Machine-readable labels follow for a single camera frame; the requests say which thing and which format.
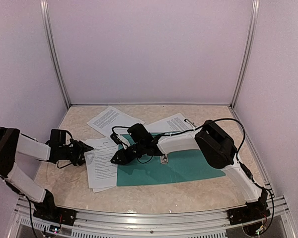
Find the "paper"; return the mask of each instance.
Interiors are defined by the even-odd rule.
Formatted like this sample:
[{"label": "paper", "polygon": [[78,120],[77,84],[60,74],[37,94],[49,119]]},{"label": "paper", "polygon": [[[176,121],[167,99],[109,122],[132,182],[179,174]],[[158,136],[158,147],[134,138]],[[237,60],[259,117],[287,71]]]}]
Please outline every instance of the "paper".
[{"label": "paper", "polygon": [[[110,139],[110,135],[113,133],[111,130],[113,126],[132,126],[136,123],[143,124],[145,122],[140,119],[133,118],[114,107],[109,107],[90,120],[87,124]],[[126,134],[127,130],[123,128],[116,128],[115,132],[118,134]]]},{"label": "paper", "polygon": [[178,113],[149,125],[145,125],[145,128],[149,132],[170,132],[192,129],[193,126],[184,120],[185,117],[181,113]]},{"label": "paper", "polygon": [[89,139],[84,143],[94,148],[85,153],[89,188],[100,192],[116,186],[117,165],[110,160],[118,150],[118,145],[108,138]]}]

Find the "green sheet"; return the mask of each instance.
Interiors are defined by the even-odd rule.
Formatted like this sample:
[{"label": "green sheet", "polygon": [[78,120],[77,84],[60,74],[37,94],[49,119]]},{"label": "green sheet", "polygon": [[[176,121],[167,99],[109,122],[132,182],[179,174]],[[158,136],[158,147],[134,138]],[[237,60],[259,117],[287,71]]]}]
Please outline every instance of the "green sheet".
[{"label": "green sheet", "polygon": [[[131,144],[130,135],[123,135]],[[144,155],[140,161],[150,159]],[[168,154],[168,164],[161,164],[160,157],[155,156],[140,164],[137,159],[127,165],[118,165],[117,186],[137,186],[186,182],[225,176],[221,170],[212,168],[200,150],[177,151]]]}]

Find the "beige table surface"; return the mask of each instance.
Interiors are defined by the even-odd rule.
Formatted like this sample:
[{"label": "beige table surface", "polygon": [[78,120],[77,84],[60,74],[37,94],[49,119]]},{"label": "beige table surface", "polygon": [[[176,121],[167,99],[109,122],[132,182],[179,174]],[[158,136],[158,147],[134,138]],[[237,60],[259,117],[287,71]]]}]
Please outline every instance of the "beige table surface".
[{"label": "beige table surface", "polygon": [[[195,125],[208,119],[231,118],[226,106],[115,106],[146,123],[182,113]],[[106,106],[71,107],[60,129],[70,131],[77,140],[98,139],[104,136],[86,123],[106,109]],[[233,121],[218,124],[238,146],[242,133]],[[251,169],[254,178],[263,185],[262,177],[246,144],[240,152],[242,161]],[[60,166],[68,163],[62,161]],[[94,193],[88,188],[86,165],[57,169],[42,162],[35,181],[51,191],[56,205],[119,213],[181,213],[228,208],[245,203],[243,196],[227,177],[162,185],[114,187]]]}]

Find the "wall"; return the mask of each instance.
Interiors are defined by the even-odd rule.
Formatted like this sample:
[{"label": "wall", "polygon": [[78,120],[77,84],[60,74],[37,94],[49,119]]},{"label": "wall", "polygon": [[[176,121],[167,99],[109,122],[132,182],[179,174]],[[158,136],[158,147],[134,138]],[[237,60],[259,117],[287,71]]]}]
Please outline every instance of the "wall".
[{"label": "wall", "polygon": [[[66,112],[51,63],[39,1],[0,0],[0,126],[45,142]],[[38,162],[18,157],[32,178]],[[0,180],[0,238],[17,201]]]},{"label": "wall", "polygon": [[73,104],[229,104],[252,0],[52,0]]},{"label": "wall", "polygon": [[298,230],[298,0],[261,1],[236,110]]}]

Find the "white paper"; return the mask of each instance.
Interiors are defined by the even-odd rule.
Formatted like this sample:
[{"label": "white paper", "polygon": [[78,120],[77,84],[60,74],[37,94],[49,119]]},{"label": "white paper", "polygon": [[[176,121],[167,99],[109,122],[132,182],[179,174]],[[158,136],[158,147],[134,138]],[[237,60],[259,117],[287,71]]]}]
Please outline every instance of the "white paper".
[{"label": "white paper", "polygon": [[94,148],[85,153],[89,188],[98,192],[116,186],[117,165],[112,164],[110,160],[118,150],[118,145],[108,138],[89,139],[84,143]]},{"label": "white paper", "polygon": [[145,128],[149,132],[169,132],[192,129],[193,126],[184,120],[185,117],[181,113],[178,113],[149,125],[145,125]]},{"label": "white paper", "polygon": [[[112,134],[111,128],[113,126],[132,126],[136,123],[143,124],[145,122],[140,119],[133,118],[114,107],[109,107],[90,120],[87,124],[110,139],[110,135]],[[116,128],[115,132],[118,134],[126,134],[127,130]]]}]

